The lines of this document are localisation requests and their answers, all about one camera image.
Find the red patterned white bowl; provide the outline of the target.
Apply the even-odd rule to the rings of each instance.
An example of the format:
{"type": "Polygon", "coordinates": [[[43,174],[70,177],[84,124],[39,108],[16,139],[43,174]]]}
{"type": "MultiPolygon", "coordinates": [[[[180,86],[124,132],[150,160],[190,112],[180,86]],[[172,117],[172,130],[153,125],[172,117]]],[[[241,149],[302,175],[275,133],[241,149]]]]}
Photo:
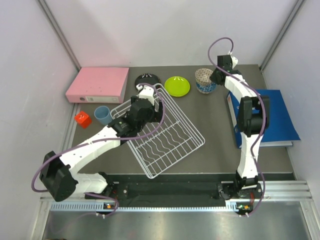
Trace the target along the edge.
{"type": "Polygon", "coordinates": [[[213,71],[208,68],[200,68],[195,71],[195,81],[200,86],[209,86],[213,82],[211,81],[210,77],[213,74],[213,71]]]}

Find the red cube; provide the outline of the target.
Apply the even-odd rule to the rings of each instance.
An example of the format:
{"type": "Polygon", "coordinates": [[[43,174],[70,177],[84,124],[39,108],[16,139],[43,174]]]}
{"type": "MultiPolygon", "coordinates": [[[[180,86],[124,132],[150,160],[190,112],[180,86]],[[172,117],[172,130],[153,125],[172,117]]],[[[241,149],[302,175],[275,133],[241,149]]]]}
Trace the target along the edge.
{"type": "Polygon", "coordinates": [[[83,129],[86,129],[92,123],[91,117],[84,111],[80,111],[74,117],[74,120],[83,129]]]}

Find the lime green plate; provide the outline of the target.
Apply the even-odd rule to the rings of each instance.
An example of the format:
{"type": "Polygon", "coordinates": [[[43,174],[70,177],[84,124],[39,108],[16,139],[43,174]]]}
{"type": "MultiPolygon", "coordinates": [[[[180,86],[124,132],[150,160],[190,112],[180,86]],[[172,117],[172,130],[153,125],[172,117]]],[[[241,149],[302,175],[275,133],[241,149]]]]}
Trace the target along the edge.
{"type": "Polygon", "coordinates": [[[182,76],[172,76],[164,83],[164,88],[172,97],[183,97],[189,93],[191,85],[189,81],[182,76]]]}

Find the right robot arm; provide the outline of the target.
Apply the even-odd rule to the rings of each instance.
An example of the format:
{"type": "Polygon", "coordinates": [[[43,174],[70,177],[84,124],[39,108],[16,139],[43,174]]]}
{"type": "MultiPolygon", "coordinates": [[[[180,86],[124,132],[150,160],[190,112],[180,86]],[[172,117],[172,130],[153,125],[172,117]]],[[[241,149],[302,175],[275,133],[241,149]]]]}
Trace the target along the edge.
{"type": "Polygon", "coordinates": [[[258,187],[258,155],[260,143],[269,126],[270,98],[260,95],[235,70],[238,59],[230,54],[219,55],[209,79],[224,86],[239,102],[236,125],[241,135],[241,156],[231,195],[245,198],[258,187]]]}

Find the white wire dish rack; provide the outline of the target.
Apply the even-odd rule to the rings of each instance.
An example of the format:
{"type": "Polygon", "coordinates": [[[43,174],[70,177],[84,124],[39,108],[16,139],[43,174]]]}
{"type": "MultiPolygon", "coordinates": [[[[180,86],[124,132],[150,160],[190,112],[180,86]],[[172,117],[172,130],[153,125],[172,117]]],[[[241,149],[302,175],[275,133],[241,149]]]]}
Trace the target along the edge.
{"type": "Polygon", "coordinates": [[[165,104],[165,118],[152,135],[127,142],[149,179],[168,170],[205,144],[205,138],[160,83],[155,85],[165,104]]]}

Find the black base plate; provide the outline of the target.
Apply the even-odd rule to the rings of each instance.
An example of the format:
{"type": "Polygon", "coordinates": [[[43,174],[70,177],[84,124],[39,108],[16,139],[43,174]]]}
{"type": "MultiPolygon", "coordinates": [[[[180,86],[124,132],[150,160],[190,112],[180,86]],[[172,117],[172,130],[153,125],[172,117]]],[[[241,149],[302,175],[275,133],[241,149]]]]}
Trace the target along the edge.
{"type": "Polygon", "coordinates": [[[117,199],[135,196],[206,196],[221,198],[218,184],[233,182],[233,173],[170,173],[153,179],[144,174],[109,174],[113,188],[109,194],[117,199]]]}

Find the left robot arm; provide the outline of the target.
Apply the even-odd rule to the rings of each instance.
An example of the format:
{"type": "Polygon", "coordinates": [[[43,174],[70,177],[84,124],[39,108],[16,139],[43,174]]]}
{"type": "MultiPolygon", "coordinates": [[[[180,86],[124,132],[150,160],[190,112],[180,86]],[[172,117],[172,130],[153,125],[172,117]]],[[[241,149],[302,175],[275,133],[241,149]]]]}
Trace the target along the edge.
{"type": "Polygon", "coordinates": [[[106,173],[86,174],[79,171],[105,152],[127,141],[141,139],[139,133],[146,124],[163,123],[165,110],[163,99],[155,108],[155,103],[148,99],[131,97],[129,110],[94,136],[63,153],[49,152],[44,158],[39,179],[56,202],[62,202],[73,194],[98,194],[109,198],[114,187],[106,173]]]}

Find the blue patterned bowl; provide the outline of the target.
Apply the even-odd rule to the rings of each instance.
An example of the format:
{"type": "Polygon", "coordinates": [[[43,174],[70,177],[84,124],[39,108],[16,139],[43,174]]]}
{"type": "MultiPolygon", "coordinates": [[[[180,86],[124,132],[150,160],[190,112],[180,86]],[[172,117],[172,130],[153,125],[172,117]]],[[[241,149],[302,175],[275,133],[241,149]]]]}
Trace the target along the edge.
{"type": "Polygon", "coordinates": [[[199,84],[198,82],[196,82],[195,84],[196,84],[197,90],[202,94],[210,94],[216,88],[216,84],[214,82],[211,82],[209,85],[202,85],[202,84],[199,84]]]}

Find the blue plastic cup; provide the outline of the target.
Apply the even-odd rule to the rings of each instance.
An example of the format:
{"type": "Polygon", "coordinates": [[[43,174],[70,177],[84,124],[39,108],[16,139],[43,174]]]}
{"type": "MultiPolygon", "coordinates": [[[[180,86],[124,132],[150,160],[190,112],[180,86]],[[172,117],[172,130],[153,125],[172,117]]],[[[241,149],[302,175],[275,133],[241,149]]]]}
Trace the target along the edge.
{"type": "Polygon", "coordinates": [[[95,109],[94,117],[104,126],[107,126],[113,120],[110,109],[104,105],[95,109]]]}

